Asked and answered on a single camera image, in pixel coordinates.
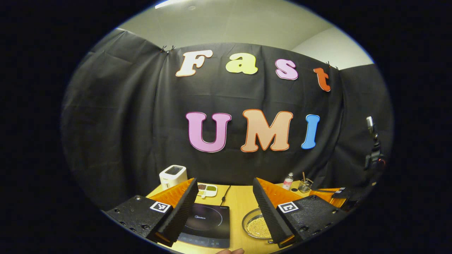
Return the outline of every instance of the black fabric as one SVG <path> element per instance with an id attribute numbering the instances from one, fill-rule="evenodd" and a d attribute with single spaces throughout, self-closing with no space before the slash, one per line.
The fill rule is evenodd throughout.
<path id="1" fill-rule="evenodd" d="M 176 77 L 185 52 L 212 50 L 196 74 Z M 234 53 L 256 57 L 258 72 L 230 73 Z M 292 60 L 298 79 L 283 80 L 277 59 Z M 314 68 L 328 74 L 330 92 L 320 89 Z M 273 47 L 243 43 L 189 46 L 169 53 L 133 33 L 117 29 L 80 63 L 67 88 L 62 141 L 72 173 L 91 200 L 109 209 L 133 195 L 147 195 L 170 165 L 187 167 L 199 182 L 251 185 L 254 177 L 282 182 L 301 173 L 318 187 L 358 184 L 370 152 L 365 117 L 374 117 L 384 152 L 392 141 L 392 110 L 374 65 L 338 71 L 316 59 Z M 244 153 L 246 109 L 260 109 L 269 124 L 280 111 L 292 112 L 286 151 Z M 203 112 L 202 136 L 215 139 L 214 113 L 228 113 L 223 150 L 201 152 L 188 139 L 188 112 Z M 320 116 L 316 146 L 304 150 L 306 115 Z"/>

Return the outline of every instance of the human hand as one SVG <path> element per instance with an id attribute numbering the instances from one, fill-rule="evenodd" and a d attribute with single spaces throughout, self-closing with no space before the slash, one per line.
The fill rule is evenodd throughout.
<path id="1" fill-rule="evenodd" d="M 245 253 L 245 251 L 242 248 L 240 248 L 240 249 L 236 249 L 234 251 L 224 249 L 224 250 L 217 252 L 216 254 L 244 254 L 244 253 Z"/>

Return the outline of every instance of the small bottle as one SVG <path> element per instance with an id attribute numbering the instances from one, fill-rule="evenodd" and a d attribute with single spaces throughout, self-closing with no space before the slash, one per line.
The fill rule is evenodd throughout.
<path id="1" fill-rule="evenodd" d="M 289 173 L 289 175 L 284 179 L 284 183 L 282 184 L 282 187 L 286 190 L 290 189 L 290 186 L 292 186 L 293 182 L 293 173 Z"/>

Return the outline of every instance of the white wall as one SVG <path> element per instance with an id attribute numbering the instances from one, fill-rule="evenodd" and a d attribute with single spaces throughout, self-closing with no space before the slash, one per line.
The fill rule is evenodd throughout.
<path id="1" fill-rule="evenodd" d="M 330 61 L 331 66 L 337 66 L 339 70 L 373 63 L 364 49 L 336 27 L 316 34 L 292 51 L 322 62 Z"/>

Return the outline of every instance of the induction cooktop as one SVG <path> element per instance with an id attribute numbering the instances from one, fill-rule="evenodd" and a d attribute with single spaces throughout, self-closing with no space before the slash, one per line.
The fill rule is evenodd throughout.
<path id="1" fill-rule="evenodd" d="M 193 204 L 179 241 L 211 248 L 229 248 L 229 207 Z"/>

